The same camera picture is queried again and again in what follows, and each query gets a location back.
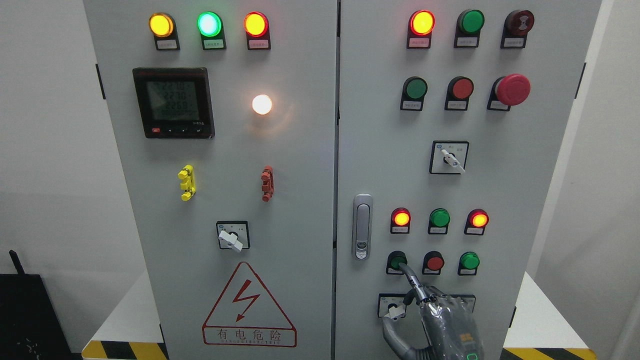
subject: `red terminal connector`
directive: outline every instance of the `red terminal connector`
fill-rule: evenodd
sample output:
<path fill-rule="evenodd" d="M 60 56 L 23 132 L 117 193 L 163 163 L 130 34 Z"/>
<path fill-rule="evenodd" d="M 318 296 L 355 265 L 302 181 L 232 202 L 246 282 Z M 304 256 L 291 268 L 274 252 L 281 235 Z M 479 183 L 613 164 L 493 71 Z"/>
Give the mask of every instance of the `red terminal connector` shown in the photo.
<path fill-rule="evenodd" d="M 260 179 L 262 180 L 262 191 L 264 192 L 262 201 L 267 202 L 273 197 L 273 168 L 269 165 L 265 166 Z"/>

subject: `robotic hand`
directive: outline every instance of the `robotic hand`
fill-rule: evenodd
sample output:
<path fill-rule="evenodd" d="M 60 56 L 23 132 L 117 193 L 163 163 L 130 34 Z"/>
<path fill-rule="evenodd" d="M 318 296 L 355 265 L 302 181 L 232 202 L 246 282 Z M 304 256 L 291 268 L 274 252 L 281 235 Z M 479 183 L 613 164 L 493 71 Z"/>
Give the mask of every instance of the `robotic hand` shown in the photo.
<path fill-rule="evenodd" d="M 403 304 L 391 307 L 382 318 L 383 336 L 402 360 L 483 360 L 483 346 L 469 304 L 462 298 L 442 293 L 434 286 L 423 287 L 413 270 L 400 264 L 412 289 Z M 420 307 L 422 326 L 430 346 L 411 347 L 396 332 L 395 322 L 413 299 Z"/>

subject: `lcd display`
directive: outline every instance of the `lcd display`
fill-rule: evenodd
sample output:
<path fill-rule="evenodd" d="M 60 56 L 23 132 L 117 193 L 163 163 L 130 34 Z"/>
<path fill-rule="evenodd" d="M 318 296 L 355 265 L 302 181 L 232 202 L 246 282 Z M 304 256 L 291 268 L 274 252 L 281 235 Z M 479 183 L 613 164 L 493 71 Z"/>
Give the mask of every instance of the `lcd display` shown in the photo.
<path fill-rule="evenodd" d="M 154 120 L 200 120 L 193 81 L 147 81 Z"/>

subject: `yellow terminal connector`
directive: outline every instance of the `yellow terminal connector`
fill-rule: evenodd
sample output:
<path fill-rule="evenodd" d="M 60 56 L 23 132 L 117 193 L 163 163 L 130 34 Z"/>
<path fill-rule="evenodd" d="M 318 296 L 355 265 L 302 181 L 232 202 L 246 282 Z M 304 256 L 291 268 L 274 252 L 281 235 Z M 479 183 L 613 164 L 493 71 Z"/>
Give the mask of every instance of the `yellow terminal connector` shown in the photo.
<path fill-rule="evenodd" d="M 196 180 L 193 175 L 193 166 L 185 165 L 178 173 L 178 179 L 180 183 L 180 189 L 184 190 L 184 193 L 180 196 L 182 201 L 189 201 L 196 193 Z"/>

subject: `yellow indicator light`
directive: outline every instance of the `yellow indicator light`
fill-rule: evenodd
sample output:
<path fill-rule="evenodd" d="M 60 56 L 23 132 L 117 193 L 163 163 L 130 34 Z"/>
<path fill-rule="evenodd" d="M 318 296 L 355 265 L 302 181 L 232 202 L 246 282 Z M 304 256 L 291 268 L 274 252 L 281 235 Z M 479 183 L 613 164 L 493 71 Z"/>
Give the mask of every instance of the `yellow indicator light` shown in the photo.
<path fill-rule="evenodd" d="M 482 213 L 475 214 L 471 218 L 471 224 L 475 227 L 485 226 L 486 223 L 488 222 L 489 222 L 489 217 L 486 216 L 486 214 L 482 214 Z"/>
<path fill-rule="evenodd" d="M 428 12 L 427 10 L 419 10 L 413 13 L 409 24 L 411 26 L 411 31 L 414 34 L 424 36 L 433 30 L 435 18 L 431 12 Z"/>
<path fill-rule="evenodd" d="M 269 21 L 263 13 L 250 12 L 244 18 L 244 30 L 253 37 L 261 37 L 267 33 Z"/>
<path fill-rule="evenodd" d="M 260 94 L 253 98 L 251 106 L 259 115 L 266 115 L 271 111 L 273 103 L 271 102 L 270 97 L 265 94 Z"/>
<path fill-rule="evenodd" d="M 410 220 L 409 214 L 405 212 L 397 213 L 394 216 L 394 222 L 398 226 L 405 226 L 406 224 L 409 224 L 409 220 Z"/>
<path fill-rule="evenodd" d="M 149 18 L 151 32 L 159 37 L 166 38 L 173 33 L 173 19 L 165 13 L 155 13 Z"/>

